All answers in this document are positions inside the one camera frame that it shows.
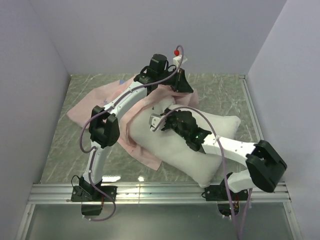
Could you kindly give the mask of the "white pillow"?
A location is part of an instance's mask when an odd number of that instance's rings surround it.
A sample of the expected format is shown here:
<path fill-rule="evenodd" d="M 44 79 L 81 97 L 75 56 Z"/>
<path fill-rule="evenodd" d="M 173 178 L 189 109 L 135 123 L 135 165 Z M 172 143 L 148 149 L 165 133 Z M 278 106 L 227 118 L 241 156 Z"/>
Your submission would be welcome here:
<path fill-rule="evenodd" d="M 148 182 L 187 182 L 195 181 L 200 187 L 220 182 L 223 176 L 222 159 L 219 156 L 203 154 L 191 150 L 185 140 L 173 130 L 150 131 L 151 114 L 161 114 L 166 108 L 176 108 L 170 100 L 161 100 L 137 115 L 130 130 L 132 139 L 145 150 L 159 158 L 162 163 L 157 171 L 151 171 L 145 180 Z"/>

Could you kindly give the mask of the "pink cartoon pillowcase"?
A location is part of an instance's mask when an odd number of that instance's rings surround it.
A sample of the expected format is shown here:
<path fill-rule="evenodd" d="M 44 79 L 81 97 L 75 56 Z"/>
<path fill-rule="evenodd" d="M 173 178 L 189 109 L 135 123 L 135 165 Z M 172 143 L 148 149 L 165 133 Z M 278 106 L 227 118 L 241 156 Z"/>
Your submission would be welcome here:
<path fill-rule="evenodd" d="M 133 82 L 133 78 L 130 78 L 124 83 L 117 80 L 91 90 L 67 112 L 67 116 L 71 121 L 83 127 L 91 118 L 92 110 L 95 106 L 109 109 L 122 93 L 128 91 L 128 88 Z M 199 106 L 198 93 L 196 90 L 192 93 L 174 92 L 169 86 L 160 85 L 141 100 L 134 101 L 132 100 L 134 98 L 137 98 L 137 96 L 134 93 L 129 93 L 124 98 L 129 101 L 129 103 L 125 103 L 125 100 L 122 100 L 115 108 L 111 108 L 109 111 L 110 113 L 114 113 L 115 110 L 117 110 L 116 114 L 120 114 L 117 116 L 120 129 L 120 137 L 117 142 L 131 157 L 156 171 L 162 161 L 132 139 L 130 130 L 137 129 L 137 127 L 132 126 L 133 120 L 143 110 L 154 107 L 162 100 L 170 100 L 173 104 L 197 108 Z"/>

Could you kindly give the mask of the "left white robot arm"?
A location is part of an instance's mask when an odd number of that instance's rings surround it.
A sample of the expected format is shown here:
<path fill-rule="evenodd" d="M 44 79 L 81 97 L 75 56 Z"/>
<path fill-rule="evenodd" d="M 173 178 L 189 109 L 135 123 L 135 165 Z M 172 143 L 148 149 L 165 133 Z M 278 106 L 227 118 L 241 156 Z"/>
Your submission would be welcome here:
<path fill-rule="evenodd" d="M 176 67 L 170 71 L 167 57 L 154 54 L 149 65 L 137 74 L 132 83 L 115 100 L 103 107 L 95 106 L 90 119 L 85 123 L 90 133 L 91 148 L 87 151 L 90 160 L 82 177 L 79 187 L 89 201 L 96 201 L 103 174 L 101 173 L 104 158 L 108 150 L 120 137 L 119 120 L 140 100 L 147 97 L 158 88 L 158 85 L 169 86 L 175 93 L 191 94 L 192 87 L 186 80 L 185 71 L 181 68 L 184 61 L 182 50 L 174 51 Z"/>

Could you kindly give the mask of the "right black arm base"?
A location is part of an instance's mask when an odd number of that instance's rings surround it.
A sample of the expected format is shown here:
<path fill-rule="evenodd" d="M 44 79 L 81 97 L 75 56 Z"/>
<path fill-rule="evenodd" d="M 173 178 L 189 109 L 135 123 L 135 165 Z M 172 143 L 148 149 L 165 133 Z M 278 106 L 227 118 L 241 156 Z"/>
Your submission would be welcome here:
<path fill-rule="evenodd" d="M 240 213 L 240 201 L 248 199 L 249 191 L 242 190 L 238 193 L 230 191 L 234 214 L 237 216 Z M 226 188 L 222 185 L 210 185 L 204 189 L 201 197 L 207 202 L 218 202 L 218 212 L 222 217 L 232 217 L 231 207 L 229 204 Z"/>

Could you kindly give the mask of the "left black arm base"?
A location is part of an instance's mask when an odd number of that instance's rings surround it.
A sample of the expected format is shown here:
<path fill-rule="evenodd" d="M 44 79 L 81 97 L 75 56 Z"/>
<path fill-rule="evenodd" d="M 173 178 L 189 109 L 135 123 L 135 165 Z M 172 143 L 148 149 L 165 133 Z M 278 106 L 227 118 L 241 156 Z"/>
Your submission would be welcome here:
<path fill-rule="evenodd" d="M 116 211 L 117 186 L 102 185 L 102 181 L 100 181 L 93 187 L 78 175 L 74 175 L 70 182 L 72 186 L 70 201 L 72 203 L 81 203 L 80 209 L 84 218 L 94 222 L 101 222 L 114 215 Z M 93 219 L 93 217 L 98 217 L 102 213 L 105 203 L 113 204 L 111 214 L 102 219 Z"/>

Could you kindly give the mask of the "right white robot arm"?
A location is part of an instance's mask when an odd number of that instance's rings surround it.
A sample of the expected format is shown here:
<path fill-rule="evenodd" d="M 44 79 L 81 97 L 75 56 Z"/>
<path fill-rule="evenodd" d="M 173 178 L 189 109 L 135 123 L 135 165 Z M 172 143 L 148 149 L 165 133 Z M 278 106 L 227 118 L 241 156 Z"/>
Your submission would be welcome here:
<path fill-rule="evenodd" d="M 208 187 L 225 160 L 242 166 L 242 171 L 224 170 L 220 194 L 226 200 L 238 192 L 259 188 L 272 193 L 288 168 L 287 163 L 265 141 L 234 139 L 240 124 L 236 116 L 217 116 L 192 108 L 167 108 L 150 129 L 158 134 L 155 153 L 161 160 Z"/>

